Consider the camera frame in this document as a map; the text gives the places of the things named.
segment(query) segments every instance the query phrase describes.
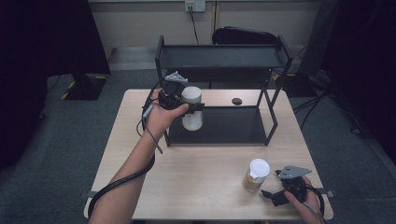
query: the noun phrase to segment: hand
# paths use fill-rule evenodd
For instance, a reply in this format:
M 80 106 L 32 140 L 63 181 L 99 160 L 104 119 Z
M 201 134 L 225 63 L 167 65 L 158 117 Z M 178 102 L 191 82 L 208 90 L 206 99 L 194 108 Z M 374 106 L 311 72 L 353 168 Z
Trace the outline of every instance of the hand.
M 302 178 L 305 184 L 311 185 L 311 181 L 306 176 L 303 175 Z M 300 203 L 292 193 L 285 191 L 285 196 L 289 200 L 289 202 L 293 204 L 294 207 L 297 209 L 297 211 L 300 213 L 300 216 L 303 218 L 305 223 L 307 224 L 322 223 L 321 218 L 318 216 L 318 214 L 315 214 L 314 212 L 309 210 L 309 208 L 307 208 L 305 205 Z M 317 194 L 311 189 L 307 190 L 305 202 L 311 205 L 313 208 L 315 208 L 318 212 L 320 212 Z
M 189 105 L 187 104 L 181 105 L 173 110 L 163 109 L 158 105 L 157 100 L 160 91 L 161 89 L 155 90 L 151 95 L 151 99 L 155 99 L 152 102 L 154 107 L 152 108 L 146 123 L 147 129 L 152 133 L 157 141 L 163 137 L 163 133 L 169 128 L 169 126 L 172 124 L 172 121 L 178 116 L 186 113 L 186 111 L 189 109 Z

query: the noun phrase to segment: forearm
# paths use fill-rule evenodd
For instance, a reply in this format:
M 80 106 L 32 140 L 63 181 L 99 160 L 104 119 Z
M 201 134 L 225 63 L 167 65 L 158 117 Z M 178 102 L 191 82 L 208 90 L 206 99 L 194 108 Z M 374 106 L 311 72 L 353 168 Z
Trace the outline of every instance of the forearm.
M 149 164 L 157 142 L 145 131 L 128 159 L 110 183 L 134 174 Z M 90 223 L 129 223 L 143 187 L 145 175 L 122 184 L 105 194 L 96 204 Z

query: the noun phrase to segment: electrical outlet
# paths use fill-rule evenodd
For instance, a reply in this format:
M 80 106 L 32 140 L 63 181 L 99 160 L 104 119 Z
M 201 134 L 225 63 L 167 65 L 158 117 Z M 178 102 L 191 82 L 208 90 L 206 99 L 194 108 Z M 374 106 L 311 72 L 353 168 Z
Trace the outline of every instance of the electrical outlet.
M 184 10 L 190 11 L 189 7 L 194 12 L 204 12 L 206 11 L 206 0 L 187 0 L 184 2 Z

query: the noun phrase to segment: wooden table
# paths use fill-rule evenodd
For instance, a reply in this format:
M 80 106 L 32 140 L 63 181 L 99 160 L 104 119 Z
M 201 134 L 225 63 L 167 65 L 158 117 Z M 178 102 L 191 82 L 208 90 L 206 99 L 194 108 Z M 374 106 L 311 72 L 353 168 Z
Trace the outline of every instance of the wooden table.
M 108 184 L 134 148 L 139 138 L 135 127 L 148 94 L 149 90 L 125 92 L 92 191 L 98 191 Z M 232 99 L 238 97 L 244 105 L 255 105 L 258 96 L 259 91 L 256 90 L 203 90 L 202 102 L 206 105 L 232 105 Z M 260 111 L 264 128 L 270 127 L 272 123 L 266 124 L 266 120 L 271 120 L 267 103 L 261 103 Z M 249 163 L 261 158 L 271 167 L 271 173 L 262 185 L 264 190 L 273 193 L 282 190 L 275 170 L 282 170 L 285 165 L 311 169 L 313 172 L 307 177 L 314 187 L 322 187 L 288 97 L 283 91 L 276 100 L 275 113 L 279 126 L 268 147 L 167 147 L 162 139 L 160 146 L 163 154 L 156 153 L 156 162 L 147 174 L 134 219 L 300 219 L 291 204 L 274 207 L 259 192 L 250 193 L 242 185 Z M 325 218 L 330 219 L 333 216 L 332 207 L 327 196 L 323 196 Z M 90 201 L 87 201 L 84 210 L 85 217 Z

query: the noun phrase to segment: human arm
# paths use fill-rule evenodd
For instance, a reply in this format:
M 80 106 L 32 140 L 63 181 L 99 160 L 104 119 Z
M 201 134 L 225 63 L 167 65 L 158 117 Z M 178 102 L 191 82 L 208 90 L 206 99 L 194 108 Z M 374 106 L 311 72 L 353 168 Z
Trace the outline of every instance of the human arm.
M 311 181 L 306 176 L 303 175 L 302 178 L 306 185 L 311 186 Z M 294 195 L 292 193 L 285 191 L 285 196 L 289 200 L 289 202 L 291 204 L 293 204 L 293 206 L 297 209 L 297 211 L 300 213 L 300 216 L 303 218 L 303 221 L 306 224 L 321 224 L 321 223 L 323 223 L 322 221 L 324 219 L 321 217 L 322 214 L 320 213 L 320 209 L 319 209 L 318 197 L 314 191 L 312 191 L 311 189 L 307 190 L 305 202 L 309 206 L 314 208 L 318 212 L 318 214 L 311 211 L 303 203 L 300 203 L 296 199 L 296 197 L 294 197 Z
M 155 91 L 151 98 L 156 99 L 158 92 Z M 165 130 L 174 118 L 185 113 L 188 109 L 188 105 L 182 105 L 175 110 L 165 110 L 158 105 L 158 101 L 154 101 L 152 104 L 153 107 L 146 122 L 146 130 L 110 183 L 146 167 Z M 90 223 L 129 223 L 134 214 L 144 180 L 145 175 L 142 175 L 103 195 L 93 209 Z

